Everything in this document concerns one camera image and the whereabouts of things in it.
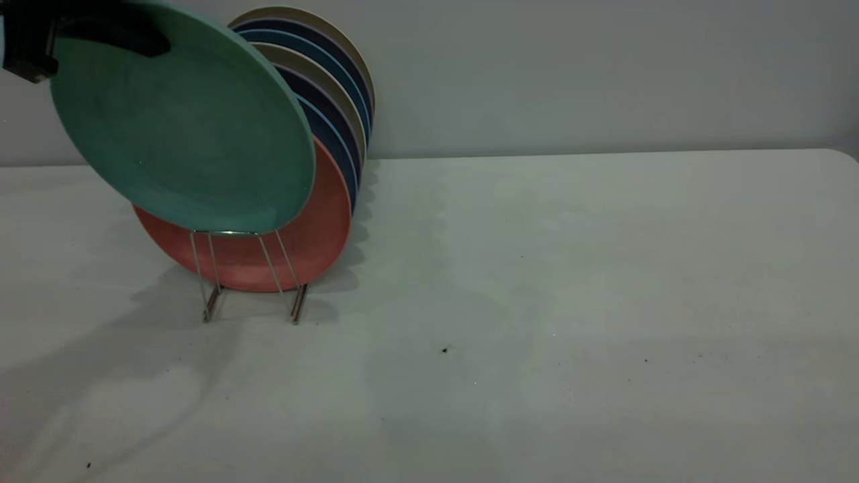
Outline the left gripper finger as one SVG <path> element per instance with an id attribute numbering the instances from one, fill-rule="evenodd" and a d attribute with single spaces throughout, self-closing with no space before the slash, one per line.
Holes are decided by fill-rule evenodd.
<path id="1" fill-rule="evenodd" d="M 84 13 L 61 19 L 58 34 L 154 58 L 170 52 L 171 43 L 146 13 Z"/>

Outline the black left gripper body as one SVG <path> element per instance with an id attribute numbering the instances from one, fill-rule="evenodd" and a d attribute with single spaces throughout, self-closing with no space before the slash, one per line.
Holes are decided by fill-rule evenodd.
<path id="1" fill-rule="evenodd" d="M 3 68 L 36 85 L 55 76 L 58 38 L 108 44 L 122 1 L 3 1 Z"/>

